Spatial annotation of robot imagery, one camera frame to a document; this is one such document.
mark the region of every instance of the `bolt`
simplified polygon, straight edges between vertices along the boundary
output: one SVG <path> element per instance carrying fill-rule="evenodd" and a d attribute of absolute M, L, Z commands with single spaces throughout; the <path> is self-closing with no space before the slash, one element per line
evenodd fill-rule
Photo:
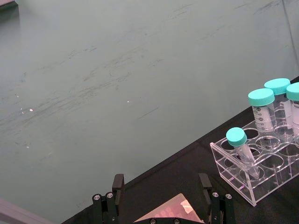
<path fill-rule="evenodd" d="M 178 220 L 177 218 L 173 222 L 174 224 L 180 224 L 180 220 Z"/>
<path fill-rule="evenodd" d="M 214 197 L 219 197 L 219 194 L 217 192 L 213 192 L 212 194 Z"/>
<path fill-rule="evenodd" d="M 225 197 L 228 198 L 228 199 L 232 199 L 233 198 L 230 194 L 226 194 Z"/>
<path fill-rule="evenodd" d="M 107 194 L 107 198 L 112 198 L 112 197 L 113 197 L 112 193 Z"/>
<path fill-rule="evenodd" d="M 99 200 L 101 198 L 101 196 L 100 195 L 96 195 L 93 198 L 94 198 L 94 200 Z"/>

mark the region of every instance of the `screw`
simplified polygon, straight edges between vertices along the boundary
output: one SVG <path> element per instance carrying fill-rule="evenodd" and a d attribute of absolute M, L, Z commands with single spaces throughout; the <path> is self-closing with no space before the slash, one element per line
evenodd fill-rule
<path fill-rule="evenodd" d="M 233 198 L 230 194 L 226 194 L 225 197 L 228 198 L 228 199 L 232 199 Z"/>
<path fill-rule="evenodd" d="M 112 193 L 107 194 L 107 198 L 112 198 L 112 197 L 113 197 Z"/>
<path fill-rule="evenodd" d="M 94 198 L 94 200 L 99 200 L 101 198 L 101 196 L 100 195 L 96 195 L 93 198 Z"/>
<path fill-rule="evenodd" d="M 219 197 L 219 194 L 217 192 L 213 192 L 212 194 L 214 197 Z"/>

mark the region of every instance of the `black table surface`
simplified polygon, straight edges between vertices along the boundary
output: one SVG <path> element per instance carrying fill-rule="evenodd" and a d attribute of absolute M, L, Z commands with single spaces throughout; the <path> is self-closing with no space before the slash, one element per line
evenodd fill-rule
<path fill-rule="evenodd" d="M 237 224 L 299 224 L 299 178 L 281 186 L 253 207 L 219 176 L 210 142 L 222 139 L 231 127 L 243 127 L 253 119 L 249 107 L 127 183 L 120 223 L 134 222 L 179 193 L 183 193 L 199 217 L 204 217 L 198 173 L 207 173 L 214 189 L 220 194 L 232 195 Z M 63 224 L 89 224 L 92 215 L 90 206 Z"/>

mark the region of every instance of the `teal cap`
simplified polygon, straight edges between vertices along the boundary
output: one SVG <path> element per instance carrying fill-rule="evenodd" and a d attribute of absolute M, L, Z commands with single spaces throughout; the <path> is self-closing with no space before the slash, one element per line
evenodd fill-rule
<path fill-rule="evenodd" d="M 286 93 L 286 88 L 291 84 L 287 78 L 276 78 L 270 80 L 264 84 L 265 88 L 272 89 L 274 95 L 280 95 Z"/>
<path fill-rule="evenodd" d="M 286 88 L 286 97 L 290 100 L 299 101 L 299 83 L 294 83 Z"/>
<path fill-rule="evenodd" d="M 247 141 L 247 136 L 243 129 L 239 127 L 233 127 L 226 132 L 226 138 L 231 146 L 241 146 Z"/>
<path fill-rule="evenodd" d="M 273 103 L 275 97 L 271 89 L 258 89 L 248 94 L 248 101 L 252 106 L 266 106 Z"/>

